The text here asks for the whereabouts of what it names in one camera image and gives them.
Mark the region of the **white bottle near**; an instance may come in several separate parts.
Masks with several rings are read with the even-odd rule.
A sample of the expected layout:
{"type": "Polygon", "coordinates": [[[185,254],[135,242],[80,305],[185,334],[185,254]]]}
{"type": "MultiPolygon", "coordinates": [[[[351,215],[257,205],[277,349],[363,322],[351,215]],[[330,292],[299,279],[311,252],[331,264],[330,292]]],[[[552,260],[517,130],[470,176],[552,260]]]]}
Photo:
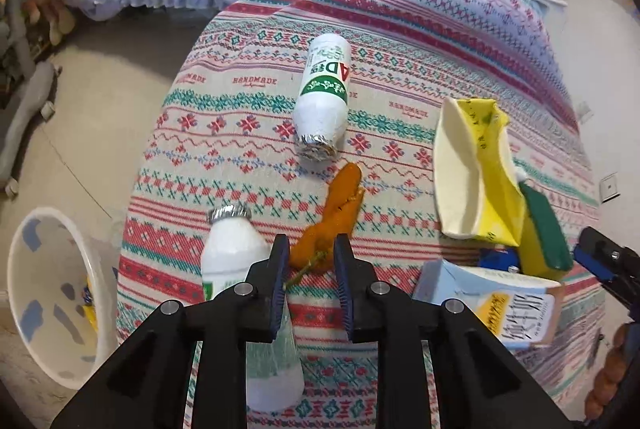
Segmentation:
{"type": "Polygon", "coordinates": [[[271,246],[252,223],[244,204],[222,206],[209,212],[210,230],[201,256],[204,298],[213,301],[220,315],[217,327],[227,342],[219,357],[230,357],[240,409],[281,412],[302,398],[302,362],[293,335],[290,312],[284,304],[282,323],[273,342],[246,342],[240,333],[242,298],[234,286],[244,282],[253,263],[269,258],[271,246]]]}

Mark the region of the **dark blue snack box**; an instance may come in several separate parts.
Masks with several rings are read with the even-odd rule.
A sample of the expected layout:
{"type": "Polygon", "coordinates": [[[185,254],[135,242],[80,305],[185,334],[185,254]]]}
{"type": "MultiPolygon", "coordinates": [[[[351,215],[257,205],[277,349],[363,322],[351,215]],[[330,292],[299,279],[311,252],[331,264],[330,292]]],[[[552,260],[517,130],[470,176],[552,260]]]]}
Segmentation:
{"type": "Polygon", "coordinates": [[[480,251],[478,265],[484,269],[497,270],[502,272],[520,273],[521,264],[518,253],[513,247],[506,248],[483,248],[480,251]]]}

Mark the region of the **orange peel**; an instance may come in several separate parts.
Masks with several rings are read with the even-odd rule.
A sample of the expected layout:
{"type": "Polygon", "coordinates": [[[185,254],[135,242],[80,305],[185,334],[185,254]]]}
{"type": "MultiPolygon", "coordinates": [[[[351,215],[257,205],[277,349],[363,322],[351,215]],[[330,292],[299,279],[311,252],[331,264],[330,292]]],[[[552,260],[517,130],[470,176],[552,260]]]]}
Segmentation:
{"type": "Polygon", "coordinates": [[[297,285],[304,275],[322,275],[332,269],[335,238],[340,234],[351,237],[357,222],[364,196],[360,182],[356,164],[348,163],[337,172],[328,187],[321,221],[307,227],[290,250],[288,263],[295,274],[286,288],[297,285]]]}

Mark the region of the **light blue milk carton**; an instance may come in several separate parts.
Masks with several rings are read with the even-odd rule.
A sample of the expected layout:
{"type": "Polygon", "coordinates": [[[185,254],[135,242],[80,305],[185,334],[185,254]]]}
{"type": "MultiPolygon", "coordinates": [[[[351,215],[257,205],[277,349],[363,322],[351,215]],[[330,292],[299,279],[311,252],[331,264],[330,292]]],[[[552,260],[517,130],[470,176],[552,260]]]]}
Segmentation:
{"type": "Polygon", "coordinates": [[[457,299],[473,311],[506,347],[526,349],[552,342],[565,286],[484,267],[462,267],[445,259],[423,264],[413,298],[432,305],[457,299]]]}

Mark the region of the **yellow crumpled paper bag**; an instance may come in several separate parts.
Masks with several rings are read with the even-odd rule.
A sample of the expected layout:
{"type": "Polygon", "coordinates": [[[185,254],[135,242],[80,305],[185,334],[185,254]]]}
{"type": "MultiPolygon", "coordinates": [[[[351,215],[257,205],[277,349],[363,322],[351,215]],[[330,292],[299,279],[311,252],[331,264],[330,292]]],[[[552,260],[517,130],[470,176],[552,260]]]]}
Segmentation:
{"type": "Polygon", "coordinates": [[[433,148],[442,234],[521,244],[526,204],[511,155],[509,123],[495,100],[442,101],[433,148]]]}

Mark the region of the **yellow green sponge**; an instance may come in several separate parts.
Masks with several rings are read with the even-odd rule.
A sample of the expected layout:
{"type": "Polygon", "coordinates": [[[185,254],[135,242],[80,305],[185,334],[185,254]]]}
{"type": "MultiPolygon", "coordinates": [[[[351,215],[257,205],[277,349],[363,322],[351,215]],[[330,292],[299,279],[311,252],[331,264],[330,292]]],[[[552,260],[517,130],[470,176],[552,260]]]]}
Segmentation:
{"type": "Polygon", "coordinates": [[[524,182],[518,186],[526,204],[518,246],[521,270],[526,275],[559,281],[574,264],[560,223],[544,194],[524,182]]]}

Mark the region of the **white bottle far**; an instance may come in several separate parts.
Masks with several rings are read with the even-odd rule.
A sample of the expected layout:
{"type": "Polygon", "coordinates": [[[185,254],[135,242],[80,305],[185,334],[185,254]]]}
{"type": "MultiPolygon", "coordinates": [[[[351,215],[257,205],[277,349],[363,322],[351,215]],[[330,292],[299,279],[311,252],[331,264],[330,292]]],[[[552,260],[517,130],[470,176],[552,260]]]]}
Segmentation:
{"type": "Polygon", "coordinates": [[[337,34],[322,34],[308,49],[293,111],[299,156],[322,163],[332,160],[348,122],[352,47],[337,34]]]}

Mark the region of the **grey wheeled chair base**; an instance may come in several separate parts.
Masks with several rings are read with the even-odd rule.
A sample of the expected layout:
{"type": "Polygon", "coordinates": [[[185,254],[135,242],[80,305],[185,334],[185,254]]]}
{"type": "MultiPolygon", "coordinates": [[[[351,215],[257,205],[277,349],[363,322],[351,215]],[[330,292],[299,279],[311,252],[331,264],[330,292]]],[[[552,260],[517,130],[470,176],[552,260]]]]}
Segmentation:
{"type": "Polygon", "coordinates": [[[45,122],[54,115],[55,106],[50,95],[61,70],[50,61],[36,63],[32,58],[21,0],[6,0],[1,10],[1,55],[12,50],[17,73],[23,76],[1,110],[1,192],[13,200],[20,188],[12,171],[25,132],[37,115],[45,122]]]}

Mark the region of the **patterned red green bed cover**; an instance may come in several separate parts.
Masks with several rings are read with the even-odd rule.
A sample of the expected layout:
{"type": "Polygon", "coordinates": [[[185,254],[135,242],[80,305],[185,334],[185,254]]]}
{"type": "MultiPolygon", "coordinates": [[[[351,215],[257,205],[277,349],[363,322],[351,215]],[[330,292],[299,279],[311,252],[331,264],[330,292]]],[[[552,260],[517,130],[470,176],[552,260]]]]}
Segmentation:
{"type": "Polygon", "coordinates": [[[547,196],[566,240],[599,220],[572,101],[534,0],[236,0],[204,28],[165,98],[134,182],[116,326],[128,337],[163,301],[203,298],[208,213],[244,203],[264,238],[296,241],[321,217],[340,167],[364,200],[352,237],[381,279],[411,291],[425,261],[475,263],[442,236],[433,145],[442,102],[495,100],[514,162],[547,196]],[[292,119],[310,42],[352,47],[348,126],[337,159],[306,167],[292,119]]]}

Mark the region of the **white patterned trash bin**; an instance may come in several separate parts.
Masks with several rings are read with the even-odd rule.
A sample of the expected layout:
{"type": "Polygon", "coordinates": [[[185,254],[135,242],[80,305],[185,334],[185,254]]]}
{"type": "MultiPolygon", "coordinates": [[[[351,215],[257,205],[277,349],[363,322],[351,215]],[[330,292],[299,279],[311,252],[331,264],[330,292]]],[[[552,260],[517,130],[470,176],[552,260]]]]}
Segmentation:
{"type": "Polygon", "coordinates": [[[29,212],[13,235],[13,319],[34,361],[67,389],[80,389],[116,348],[118,258],[51,207],[29,212]]]}

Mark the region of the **white bottle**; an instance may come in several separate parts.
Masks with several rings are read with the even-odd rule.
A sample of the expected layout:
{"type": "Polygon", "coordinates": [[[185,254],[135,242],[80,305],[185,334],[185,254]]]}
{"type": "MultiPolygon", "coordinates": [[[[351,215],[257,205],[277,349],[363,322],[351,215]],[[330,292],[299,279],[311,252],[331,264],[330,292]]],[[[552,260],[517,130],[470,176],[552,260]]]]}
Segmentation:
{"type": "Polygon", "coordinates": [[[219,357],[230,357],[240,409],[281,412],[302,398],[302,362],[293,335],[290,312],[284,304],[282,323],[273,342],[246,342],[240,333],[242,298],[234,286],[244,282],[253,263],[269,258],[271,246],[252,223],[244,204],[222,206],[209,212],[210,230],[201,256],[204,298],[213,301],[220,315],[217,327],[227,342],[219,357]]]}
{"type": "Polygon", "coordinates": [[[322,34],[308,49],[293,111],[299,156],[322,163],[332,160],[348,122],[352,47],[337,34],[322,34]]]}

